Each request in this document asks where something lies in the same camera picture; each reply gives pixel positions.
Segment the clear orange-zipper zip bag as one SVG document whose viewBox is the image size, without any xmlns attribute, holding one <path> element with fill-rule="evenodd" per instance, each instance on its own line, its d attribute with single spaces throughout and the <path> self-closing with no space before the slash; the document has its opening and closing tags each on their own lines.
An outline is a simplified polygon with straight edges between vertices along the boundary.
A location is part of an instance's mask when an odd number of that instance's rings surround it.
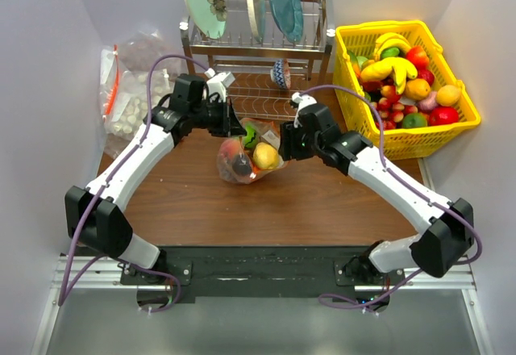
<svg viewBox="0 0 516 355">
<path fill-rule="evenodd" d="M 244 118 L 241 123 L 245 135 L 223 141 L 218 150 L 216 165 L 221 179 L 251 184 L 288 165 L 279 154 L 281 136 L 274 122 Z"/>
</svg>

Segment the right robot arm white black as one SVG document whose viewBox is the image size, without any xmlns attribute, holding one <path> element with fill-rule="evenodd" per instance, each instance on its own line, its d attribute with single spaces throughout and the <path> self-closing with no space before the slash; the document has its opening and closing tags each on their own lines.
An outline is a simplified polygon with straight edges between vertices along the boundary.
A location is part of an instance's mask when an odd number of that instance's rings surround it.
<svg viewBox="0 0 516 355">
<path fill-rule="evenodd" d="M 342 132 L 322 103 L 302 104 L 294 120 L 281 124 L 279 153 L 286 161 L 319 157 L 380 195 L 414 227 L 411 237 L 378 241 L 353 257 L 343 267 L 348 276 L 376 285 L 394 270 L 417 267 L 441 278 L 473 245 L 470 203 L 429 190 L 359 132 Z"/>
</svg>

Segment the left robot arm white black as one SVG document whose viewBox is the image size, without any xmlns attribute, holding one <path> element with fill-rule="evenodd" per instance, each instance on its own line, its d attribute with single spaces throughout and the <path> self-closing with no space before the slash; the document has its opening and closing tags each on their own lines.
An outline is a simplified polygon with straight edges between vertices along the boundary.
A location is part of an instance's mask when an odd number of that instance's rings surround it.
<svg viewBox="0 0 516 355">
<path fill-rule="evenodd" d="M 215 137 L 245 134 L 227 89 L 232 73 L 216 73 L 208 80 L 182 74 L 173 92 L 152 109 L 150 123 L 143 123 L 115 161 L 86 187 L 74 186 L 65 195 L 69 236 L 74 242 L 139 266 L 149 284 L 162 282 L 167 265 L 160 249 L 138 236 L 124 211 L 132 195 L 156 163 L 195 128 Z"/>
</svg>

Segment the pink yellow peach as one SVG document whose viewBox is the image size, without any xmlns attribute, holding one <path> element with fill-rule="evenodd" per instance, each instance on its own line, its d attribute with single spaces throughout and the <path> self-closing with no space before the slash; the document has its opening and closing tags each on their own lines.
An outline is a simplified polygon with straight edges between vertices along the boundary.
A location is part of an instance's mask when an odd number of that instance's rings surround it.
<svg viewBox="0 0 516 355">
<path fill-rule="evenodd" d="M 243 154 L 243 149 L 238 138 L 224 140 L 218 150 L 218 156 L 222 161 L 231 164 L 235 157 Z"/>
</svg>

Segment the yellow mango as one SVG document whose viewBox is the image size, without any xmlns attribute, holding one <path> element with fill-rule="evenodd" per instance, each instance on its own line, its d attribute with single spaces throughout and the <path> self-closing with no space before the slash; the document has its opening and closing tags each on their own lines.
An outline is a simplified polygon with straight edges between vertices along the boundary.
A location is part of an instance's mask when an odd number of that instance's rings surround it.
<svg viewBox="0 0 516 355">
<path fill-rule="evenodd" d="M 429 83 L 421 78 L 410 80 L 406 83 L 404 95 L 414 101 L 422 101 L 427 98 L 431 92 Z"/>
</svg>

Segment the dark purple plum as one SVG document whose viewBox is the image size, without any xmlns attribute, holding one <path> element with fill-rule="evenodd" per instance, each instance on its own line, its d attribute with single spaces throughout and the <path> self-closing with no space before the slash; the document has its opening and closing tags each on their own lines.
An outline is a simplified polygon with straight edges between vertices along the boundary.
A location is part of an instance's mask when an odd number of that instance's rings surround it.
<svg viewBox="0 0 516 355">
<path fill-rule="evenodd" d="M 249 177 L 252 170 L 252 163 L 245 155 L 237 155 L 232 159 L 231 168 L 234 174 L 238 177 Z"/>
</svg>

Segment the yellow pear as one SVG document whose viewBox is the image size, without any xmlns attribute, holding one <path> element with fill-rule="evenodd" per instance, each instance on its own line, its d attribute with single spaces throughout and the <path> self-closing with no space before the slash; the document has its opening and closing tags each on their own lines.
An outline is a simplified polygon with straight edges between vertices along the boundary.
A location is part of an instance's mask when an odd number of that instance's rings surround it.
<svg viewBox="0 0 516 355">
<path fill-rule="evenodd" d="M 279 165 L 278 151 L 265 142 L 259 142 L 252 155 L 255 166 L 259 169 L 275 169 Z"/>
</svg>

